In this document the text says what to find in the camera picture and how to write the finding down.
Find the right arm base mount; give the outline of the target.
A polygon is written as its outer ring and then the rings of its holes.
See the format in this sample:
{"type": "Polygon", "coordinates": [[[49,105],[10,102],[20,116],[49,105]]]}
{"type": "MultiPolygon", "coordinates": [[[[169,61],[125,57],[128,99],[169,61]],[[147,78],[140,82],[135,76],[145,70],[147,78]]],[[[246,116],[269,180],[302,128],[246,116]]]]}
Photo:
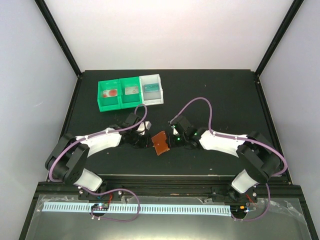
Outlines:
{"type": "Polygon", "coordinates": [[[225,204],[246,204],[249,202],[257,203],[257,193],[251,187],[245,193],[239,193],[231,185],[218,184],[211,187],[210,197],[214,202],[225,204]]]}

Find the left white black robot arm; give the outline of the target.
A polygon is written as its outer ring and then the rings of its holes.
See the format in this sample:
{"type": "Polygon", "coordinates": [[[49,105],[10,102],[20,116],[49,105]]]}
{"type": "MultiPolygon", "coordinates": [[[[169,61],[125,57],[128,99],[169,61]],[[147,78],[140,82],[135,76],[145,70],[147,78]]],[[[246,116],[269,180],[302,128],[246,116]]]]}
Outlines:
{"type": "Polygon", "coordinates": [[[147,147],[151,126],[150,121],[130,113],[124,122],[110,125],[96,133],[84,136],[63,135],[45,162],[49,180],[85,188],[95,199],[103,199],[108,188],[98,174],[86,169],[87,159],[120,145],[147,147]]]}

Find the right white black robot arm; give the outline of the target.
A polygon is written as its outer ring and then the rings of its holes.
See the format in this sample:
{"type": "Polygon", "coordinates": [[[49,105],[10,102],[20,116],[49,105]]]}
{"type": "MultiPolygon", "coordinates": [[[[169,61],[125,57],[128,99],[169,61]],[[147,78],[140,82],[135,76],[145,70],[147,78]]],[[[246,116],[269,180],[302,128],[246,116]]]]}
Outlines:
{"type": "Polygon", "coordinates": [[[228,198],[234,202],[240,201],[250,188],[268,183],[277,174],[283,160],[283,156],[270,147],[266,138],[258,132],[234,135],[205,127],[196,128],[182,115],[169,124],[173,130],[172,141],[177,146],[218,151],[239,159],[241,171],[227,189],[228,198]]]}

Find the brown leather card holder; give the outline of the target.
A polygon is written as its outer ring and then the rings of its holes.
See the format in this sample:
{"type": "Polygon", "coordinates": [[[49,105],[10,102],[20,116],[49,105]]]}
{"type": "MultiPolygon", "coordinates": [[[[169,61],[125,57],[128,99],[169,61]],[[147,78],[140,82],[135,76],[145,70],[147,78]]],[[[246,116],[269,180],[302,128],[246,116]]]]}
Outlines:
{"type": "Polygon", "coordinates": [[[170,150],[170,147],[167,143],[167,135],[164,130],[154,135],[151,138],[151,141],[157,156],[160,156],[161,154],[170,150]]]}

